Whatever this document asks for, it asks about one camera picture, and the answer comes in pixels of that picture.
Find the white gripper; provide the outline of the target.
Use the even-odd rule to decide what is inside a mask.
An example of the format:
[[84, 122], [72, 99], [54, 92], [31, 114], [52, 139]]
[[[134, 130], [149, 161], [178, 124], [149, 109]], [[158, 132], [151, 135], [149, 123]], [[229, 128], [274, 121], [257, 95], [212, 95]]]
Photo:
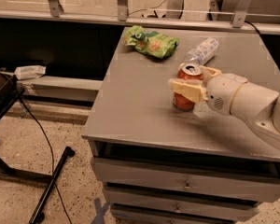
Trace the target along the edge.
[[207, 100], [208, 106], [221, 115], [231, 113], [231, 103], [236, 92], [247, 82], [245, 77], [235, 74], [222, 74], [212, 67], [201, 67], [203, 81], [199, 79], [170, 78], [168, 86], [175, 93], [182, 95], [193, 103]]

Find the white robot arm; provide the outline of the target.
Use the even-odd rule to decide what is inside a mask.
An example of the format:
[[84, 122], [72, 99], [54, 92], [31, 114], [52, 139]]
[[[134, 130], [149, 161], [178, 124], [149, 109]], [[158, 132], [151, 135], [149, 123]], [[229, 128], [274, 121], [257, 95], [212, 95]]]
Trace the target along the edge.
[[280, 92], [245, 77], [204, 67], [204, 80], [171, 78], [168, 86], [194, 104], [206, 101], [213, 111], [234, 116], [260, 139], [280, 150]]

